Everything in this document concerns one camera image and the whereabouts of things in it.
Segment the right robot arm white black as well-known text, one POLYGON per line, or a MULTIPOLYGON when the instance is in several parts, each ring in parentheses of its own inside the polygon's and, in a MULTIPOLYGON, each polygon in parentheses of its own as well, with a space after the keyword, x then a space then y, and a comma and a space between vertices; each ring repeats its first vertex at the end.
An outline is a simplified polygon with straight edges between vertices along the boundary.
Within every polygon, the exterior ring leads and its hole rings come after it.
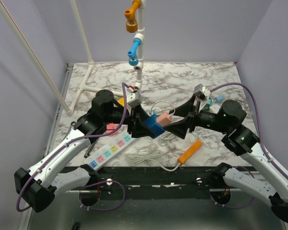
POLYGON ((194 105, 195 97, 171 111, 182 120, 164 126, 164 130, 184 139, 187 132, 202 127, 224 134, 222 143, 236 156, 241 157, 254 167, 265 179, 261 182, 247 176, 226 163, 221 163, 211 173, 211 182, 215 187, 224 185, 238 188, 266 203, 272 212, 288 223, 288 170, 286 170, 261 145, 260 138, 242 122, 246 112, 234 100, 226 100, 214 114, 200 111, 194 105))

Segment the small light blue plug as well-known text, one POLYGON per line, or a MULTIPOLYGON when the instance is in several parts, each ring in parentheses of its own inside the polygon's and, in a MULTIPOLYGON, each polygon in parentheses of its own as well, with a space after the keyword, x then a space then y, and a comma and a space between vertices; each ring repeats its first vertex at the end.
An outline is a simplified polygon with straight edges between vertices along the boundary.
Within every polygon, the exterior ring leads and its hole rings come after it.
POLYGON ((219 95, 214 99, 214 102, 219 104, 219 103, 223 102, 224 98, 225 97, 223 95, 219 95))

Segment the teal cube plug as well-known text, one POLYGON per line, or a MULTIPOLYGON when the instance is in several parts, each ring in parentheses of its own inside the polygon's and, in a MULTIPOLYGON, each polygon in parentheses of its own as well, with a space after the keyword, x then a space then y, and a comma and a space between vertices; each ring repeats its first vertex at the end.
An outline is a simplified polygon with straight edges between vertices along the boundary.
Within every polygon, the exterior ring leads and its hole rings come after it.
POLYGON ((207 104, 205 105, 205 110, 206 111, 210 110, 210 107, 212 106, 212 103, 213 103, 212 99, 209 98, 207 104))

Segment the yellow cube socket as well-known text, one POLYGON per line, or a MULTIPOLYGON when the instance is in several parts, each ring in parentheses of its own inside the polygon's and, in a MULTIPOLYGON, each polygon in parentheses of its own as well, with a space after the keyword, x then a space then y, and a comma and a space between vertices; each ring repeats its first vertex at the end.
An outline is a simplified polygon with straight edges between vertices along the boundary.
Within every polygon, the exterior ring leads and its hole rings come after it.
POLYGON ((118 100, 118 103, 119 103, 121 106, 124 106, 124 104, 125 104, 124 98, 120 98, 120 99, 118 100))

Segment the orange power strip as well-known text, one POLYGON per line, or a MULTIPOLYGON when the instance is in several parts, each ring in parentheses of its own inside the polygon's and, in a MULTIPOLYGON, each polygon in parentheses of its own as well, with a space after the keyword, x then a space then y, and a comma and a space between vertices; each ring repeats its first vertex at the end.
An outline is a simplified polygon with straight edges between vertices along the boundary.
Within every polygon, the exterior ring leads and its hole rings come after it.
POLYGON ((183 165, 200 147, 203 142, 198 139, 196 140, 177 160, 179 165, 183 165))

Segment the pink plug adapter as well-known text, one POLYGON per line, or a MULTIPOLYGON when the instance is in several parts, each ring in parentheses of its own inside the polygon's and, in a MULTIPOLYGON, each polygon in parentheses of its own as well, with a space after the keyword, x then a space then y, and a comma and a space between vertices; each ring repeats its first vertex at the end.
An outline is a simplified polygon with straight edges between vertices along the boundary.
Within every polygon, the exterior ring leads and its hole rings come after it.
MULTIPOLYGON (((113 130, 116 130, 117 129, 117 126, 116 124, 114 123, 108 123, 107 124, 107 129, 106 129, 106 133, 109 134, 111 133, 113 130)), ((113 136, 113 135, 116 135, 118 133, 118 131, 114 132, 114 133, 111 133, 109 136, 113 136)))

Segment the white tiger cube socket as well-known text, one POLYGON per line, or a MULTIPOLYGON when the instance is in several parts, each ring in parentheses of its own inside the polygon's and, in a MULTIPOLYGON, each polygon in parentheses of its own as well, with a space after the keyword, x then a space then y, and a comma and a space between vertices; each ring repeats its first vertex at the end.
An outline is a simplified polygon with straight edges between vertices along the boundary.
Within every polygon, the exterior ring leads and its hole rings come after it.
POLYGON ((217 114, 220 108, 221 108, 220 105, 214 104, 214 105, 209 107, 209 112, 217 114))

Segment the dark blue cube socket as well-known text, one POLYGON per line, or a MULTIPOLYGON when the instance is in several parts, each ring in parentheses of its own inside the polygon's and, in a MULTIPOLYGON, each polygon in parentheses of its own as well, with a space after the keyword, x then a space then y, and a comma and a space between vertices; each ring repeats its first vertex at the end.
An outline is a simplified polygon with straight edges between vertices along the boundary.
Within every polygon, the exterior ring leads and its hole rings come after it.
POLYGON ((144 120, 144 124, 153 132, 153 134, 150 135, 152 139, 157 138, 165 132, 163 127, 156 121, 156 119, 157 114, 152 114, 146 120, 144 120))

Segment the white long power strip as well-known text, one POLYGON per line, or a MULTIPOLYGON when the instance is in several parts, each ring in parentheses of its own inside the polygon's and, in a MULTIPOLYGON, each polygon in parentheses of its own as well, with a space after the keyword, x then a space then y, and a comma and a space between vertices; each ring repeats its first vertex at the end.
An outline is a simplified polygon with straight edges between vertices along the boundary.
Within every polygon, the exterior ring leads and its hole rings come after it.
POLYGON ((98 171, 108 161, 113 159, 116 155, 123 152, 127 147, 135 141, 127 131, 123 131, 117 136, 113 137, 107 144, 100 149, 91 153, 83 163, 90 166, 93 170, 98 171))

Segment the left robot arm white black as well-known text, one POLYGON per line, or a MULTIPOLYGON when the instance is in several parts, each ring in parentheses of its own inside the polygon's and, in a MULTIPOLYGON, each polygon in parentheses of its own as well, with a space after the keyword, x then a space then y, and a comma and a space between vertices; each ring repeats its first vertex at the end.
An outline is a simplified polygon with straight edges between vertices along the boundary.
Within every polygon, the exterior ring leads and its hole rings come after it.
POLYGON ((99 90, 92 99, 91 108, 72 124, 67 136, 53 151, 29 169, 19 168, 15 172, 18 212, 30 208, 41 212, 61 192, 80 186, 94 188, 97 178, 93 171, 107 159, 102 153, 94 160, 94 166, 84 164, 66 175, 61 170, 82 150, 99 138, 109 136, 108 124, 117 125, 111 134, 126 125, 128 134, 133 138, 154 136, 154 131, 147 124, 150 116, 141 106, 142 97, 139 91, 125 84, 122 89, 124 105, 114 98, 110 90, 99 90))

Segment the salmon plug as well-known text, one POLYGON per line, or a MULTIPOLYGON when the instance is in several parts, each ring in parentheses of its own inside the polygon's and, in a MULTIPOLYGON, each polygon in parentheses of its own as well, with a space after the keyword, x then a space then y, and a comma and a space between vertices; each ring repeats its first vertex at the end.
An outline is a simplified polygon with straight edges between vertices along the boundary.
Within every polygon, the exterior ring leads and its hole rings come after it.
POLYGON ((163 113, 156 118, 156 122, 162 127, 169 125, 173 122, 171 116, 168 113, 163 113))

